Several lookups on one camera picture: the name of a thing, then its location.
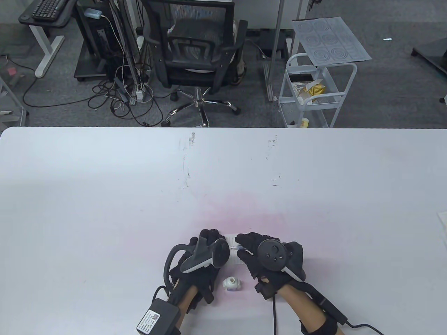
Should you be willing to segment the person's left hand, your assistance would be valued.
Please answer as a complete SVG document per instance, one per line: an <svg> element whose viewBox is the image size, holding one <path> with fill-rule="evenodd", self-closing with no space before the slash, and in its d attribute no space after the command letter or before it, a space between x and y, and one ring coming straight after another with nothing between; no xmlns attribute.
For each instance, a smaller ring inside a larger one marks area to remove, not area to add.
<svg viewBox="0 0 447 335"><path fill-rule="evenodd" d="M177 266L173 268L166 266L164 277L166 283L168 281L171 282L172 288L169 289L169 299L172 303L177 304L186 300L187 293L191 293L192 300L187 305L188 308L196 308L202 298L208 304L214 300L212 292L214 291L221 266L208 265L190 273L183 273L180 267L191 256L192 253L189 250L185 250Z"/></svg>

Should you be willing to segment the person's right hand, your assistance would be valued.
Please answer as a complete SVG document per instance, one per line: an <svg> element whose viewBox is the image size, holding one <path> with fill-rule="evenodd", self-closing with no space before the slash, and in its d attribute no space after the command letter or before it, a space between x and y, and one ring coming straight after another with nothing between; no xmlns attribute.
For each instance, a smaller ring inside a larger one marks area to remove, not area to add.
<svg viewBox="0 0 447 335"><path fill-rule="evenodd" d="M258 280L255 290L265 300L273 298L286 284L306 280L303 247L296 241L283 243L278 238L254 232L240 233L235 241L241 246L238 258Z"/></svg>

